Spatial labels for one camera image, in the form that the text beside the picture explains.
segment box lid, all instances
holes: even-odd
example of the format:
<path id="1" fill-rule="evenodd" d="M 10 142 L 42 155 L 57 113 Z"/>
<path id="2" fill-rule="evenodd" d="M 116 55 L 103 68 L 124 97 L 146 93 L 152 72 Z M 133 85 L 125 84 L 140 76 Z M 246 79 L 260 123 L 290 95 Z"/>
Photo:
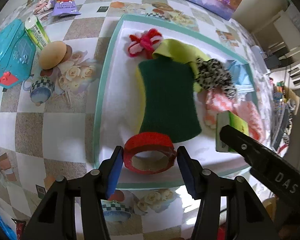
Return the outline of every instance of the box lid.
<path id="1" fill-rule="evenodd" d="M 22 22 L 20 19 L 15 19 L 0 32 L 0 60 L 7 52 L 13 37 L 21 24 Z"/>

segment silver bolt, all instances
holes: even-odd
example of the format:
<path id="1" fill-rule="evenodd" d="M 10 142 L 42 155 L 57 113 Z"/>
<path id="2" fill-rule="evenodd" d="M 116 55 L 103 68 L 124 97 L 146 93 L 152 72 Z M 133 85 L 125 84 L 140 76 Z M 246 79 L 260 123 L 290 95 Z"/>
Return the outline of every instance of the silver bolt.
<path id="1" fill-rule="evenodd" d="M 203 174 L 203 175 L 207 175 L 207 176 L 208 176 L 208 175 L 210 175 L 210 174 L 211 174 L 211 171 L 210 171 L 210 170 L 208 170 L 208 169 L 203 169 L 203 170 L 202 170 L 202 174 Z"/>
<path id="2" fill-rule="evenodd" d="M 96 175 L 98 175 L 99 173 L 100 173 L 100 171 L 99 171 L 98 169 L 94 169 L 94 170 L 90 171 L 90 174 L 91 174 L 92 176 L 96 176 Z"/>
<path id="3" fill-rule="evenodd" d="M 56 177 L 56 181 L 57 181 L 57 182 L 61 182 L 61 181 L 63 181 L 64 178 L 65 178 L 64 176 L 58 175 L 58 176 Z"/>
<path id="4" fill-rule="evenodd" d="M 239 182 L 244 182 L 246 179 L 244 178 L 244 177 L 242 177 L 242 176 L 238 176 L 237 177 L 237 181 L 239 181 Z"/>

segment red hair bow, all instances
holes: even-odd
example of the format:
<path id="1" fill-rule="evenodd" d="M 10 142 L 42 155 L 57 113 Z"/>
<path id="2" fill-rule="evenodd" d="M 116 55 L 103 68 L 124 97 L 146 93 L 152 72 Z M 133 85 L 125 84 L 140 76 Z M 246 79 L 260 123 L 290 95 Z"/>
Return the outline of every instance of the red hair bow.
<path id="1" fill-rule="evenodd" d="M 162 41 L 162 34 L 156 29 L 150 29 L 148 32 L 138 37 L 136 35 L 129 35 L 131 43 L 128 47 L 128 53 L 130 57 L 136 57 L 146 50 L 146 58 L 152 59 L 152 53 L 154 52 L 153 45 Z"/>

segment leopard print scrunchie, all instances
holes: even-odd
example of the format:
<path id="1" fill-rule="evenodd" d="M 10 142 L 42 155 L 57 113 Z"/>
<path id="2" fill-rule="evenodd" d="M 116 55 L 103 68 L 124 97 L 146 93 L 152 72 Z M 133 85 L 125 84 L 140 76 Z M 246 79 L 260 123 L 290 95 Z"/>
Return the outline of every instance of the leopard print scrunchie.
<path id="1" fill-rule="evenodd" d="M 223 93 L 229 98 L 234 99 L 237 94 L 237 89 L 232 82 L 230 72 L 223 66 L 222 62 L 217 59 L 204 61 L 202 58 L 197 58 L 197 67 L 199 76 L 196 82 L 205 90 L 210 90 L 220 86 Z"/>

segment tape roll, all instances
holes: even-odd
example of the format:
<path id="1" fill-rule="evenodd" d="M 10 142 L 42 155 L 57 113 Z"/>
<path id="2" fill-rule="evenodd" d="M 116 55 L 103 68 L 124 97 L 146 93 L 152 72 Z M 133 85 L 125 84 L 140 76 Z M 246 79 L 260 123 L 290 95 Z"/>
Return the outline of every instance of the tape roll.
<path id="1" fill-rule="evenodd" d="M 141 152 L 157 151 L 162 158 L 142 158 Z M 132 136 L 124 145 L 123 162 L 129 170 L 139 174 L 157 174 L 171 168 L 177 152 L 168 135 L 156 132 L 143 132 Z"/>

